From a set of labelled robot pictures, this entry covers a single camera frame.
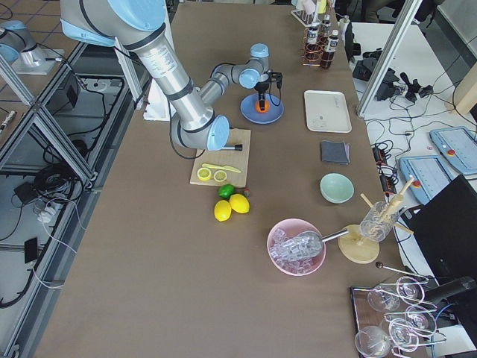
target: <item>table surface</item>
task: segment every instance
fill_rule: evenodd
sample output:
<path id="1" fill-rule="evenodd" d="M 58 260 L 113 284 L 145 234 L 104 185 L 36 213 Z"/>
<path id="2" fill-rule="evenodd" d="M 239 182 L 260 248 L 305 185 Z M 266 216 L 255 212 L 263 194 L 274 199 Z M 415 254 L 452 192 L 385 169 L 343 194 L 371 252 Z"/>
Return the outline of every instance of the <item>table surface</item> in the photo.
<path id="1" fill-rule="evenodd" d="M 247 186 L 250 212 L 217 222 L 217 189 L 189 184 L 192 163 L 171 150 L 168 124 L 136 112 L 85 232 L 36 357 L 354 357 L 350 286 L 374 286 L 388 272 L 346 259 L 326 244 L 323 266 L 292 277 L 268 257 L 279 221 L 299 218 L 323 234 L 360 222 L 382 199 L 344 49 L 328 70 L 301 64 L 303 27 L 292 7 L 185 3 L 172 25 L 177 55 L 201 85 L 220 62 L 244 63 L 266 43 L 271 68 L 283 73 L 283 117 L 255 125 L 240 114 L 250 91 L 230 87 L 214 105 L 236 128 L 251 129 Z M 306 128 L 303 93 L 345 94 L 353 130 Z M 348 166 L 320 161 L 321 140 L 350 144 Z M 354 197 L 330 204 L 319 180 L 348 176 Z M 399 267 L 396 243 L 379 260 Z"/>

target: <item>lemon slice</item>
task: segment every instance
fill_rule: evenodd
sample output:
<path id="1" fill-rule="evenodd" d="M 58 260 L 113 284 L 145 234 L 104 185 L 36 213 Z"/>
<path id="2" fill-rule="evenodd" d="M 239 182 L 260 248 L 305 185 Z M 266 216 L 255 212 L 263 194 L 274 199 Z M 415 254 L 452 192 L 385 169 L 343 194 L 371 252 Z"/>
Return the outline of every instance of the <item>lemon slice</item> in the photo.
<path id="1" fill-rule="evenodd" d="M 212 171 L 209 168 L 199 168 L 197 170 L 197 178 L 200 181 L 208 181 L 212 177 Z"/>
<path id="2" fill-rule="evenodd" d="M 214 180 L 217 183 L 222 183 L 227 179 L 227 173 L 223 170 L 218 170 L 214 173 Z"/>

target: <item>bottle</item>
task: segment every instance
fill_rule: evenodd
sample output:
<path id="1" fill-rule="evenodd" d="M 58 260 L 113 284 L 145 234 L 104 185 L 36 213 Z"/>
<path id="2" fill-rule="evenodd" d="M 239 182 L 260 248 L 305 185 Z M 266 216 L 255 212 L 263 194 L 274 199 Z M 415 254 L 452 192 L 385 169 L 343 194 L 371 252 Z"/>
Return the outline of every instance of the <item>bottle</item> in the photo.
<path id="1" fill-rule="evenodd" d="M 305 58 L 309 61 L 318 59 L 318 27 L 319 22 L 313 22 L 306 32 Z"/>
<path id="2" fill-rule="evenodd" d="M 330 37 L 328 37 L 328 42 L 321 56 L 320 66 L 323 69 L 328 69 L 331 66 L 333 57 L 335 56 L 336 46 L 338 45 L 338 30 L 333 30 Z"/>
<path id="3" fill-rule="evenodd" d="M 329 20 L 329 15 L 326 14 L 324 20 L 321 23 L 320 30 L 318 31 L 318 44 L 326 44 L 326 39 L 329 36 L 331 29 L 331 21 Z"/>

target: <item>glass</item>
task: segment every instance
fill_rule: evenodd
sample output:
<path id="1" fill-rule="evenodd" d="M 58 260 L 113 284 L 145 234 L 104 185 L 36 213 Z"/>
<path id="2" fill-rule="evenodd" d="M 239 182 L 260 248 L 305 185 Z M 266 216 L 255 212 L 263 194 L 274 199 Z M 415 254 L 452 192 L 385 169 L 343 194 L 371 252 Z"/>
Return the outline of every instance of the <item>glass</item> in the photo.
<path id="1" fill-rule="evenodd" d="M 386 214 L 388 204 L 378 201 L 367 212 L 359 224 L 361 235 L 371 241 L 380 242 L 386 238 L 399 218 L 399 213 Z"/>

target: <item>wooden cutting board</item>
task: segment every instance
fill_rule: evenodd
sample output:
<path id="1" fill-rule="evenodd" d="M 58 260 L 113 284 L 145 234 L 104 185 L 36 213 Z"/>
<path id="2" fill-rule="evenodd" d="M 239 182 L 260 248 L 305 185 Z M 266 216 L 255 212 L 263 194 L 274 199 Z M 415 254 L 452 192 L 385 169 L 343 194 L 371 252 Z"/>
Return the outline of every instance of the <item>wooden cutting board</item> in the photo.
<path id="1" fill-rule="evenodd" d="M 250 153 L 250 135 L 251 132 L 249 129 L 230 130 L 227 145 L 242 144 L 242 151 L 205 151 L 199 158 L 194 160 L 190 184 L 222 186 L 226 183 L 230 183 L 237 188 L 245 188 L 247 184 L 248 154 Z M 226 171 L 227 179 L 221 183 L 217 183 L 213 178 L 208 181 L 200 181 L 197 178 L 197 170 L 202 166 L 202 163 L 216 164 L 218 166 L 235 166 L 237 169 L 241 170 L 241 173 Z M 217 169 L 210 170 L 212 170 L 213 176 Z"/>

